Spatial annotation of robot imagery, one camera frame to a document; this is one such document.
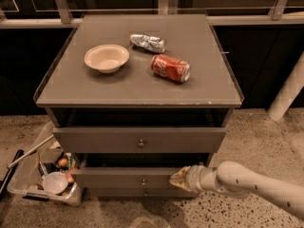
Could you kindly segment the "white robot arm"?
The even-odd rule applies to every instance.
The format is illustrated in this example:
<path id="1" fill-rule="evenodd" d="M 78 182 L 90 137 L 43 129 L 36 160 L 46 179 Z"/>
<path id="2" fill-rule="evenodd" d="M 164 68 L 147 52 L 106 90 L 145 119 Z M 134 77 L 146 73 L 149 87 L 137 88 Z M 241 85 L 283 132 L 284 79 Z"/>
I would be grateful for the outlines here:
<path id="1" fill-rule="evenodd" d="M 304 52 L 279 90 L 267 114 L 279 121 L 304 87 Z M 218 167 L 184 166 L 169 182 L 195 194 L 212 191 L 234 199 L 246 199 L 250 193 L 301 220 L 304 219 L 304 188 L 286 181 L 272 179 L 234 161 L 224 161 Z"/>

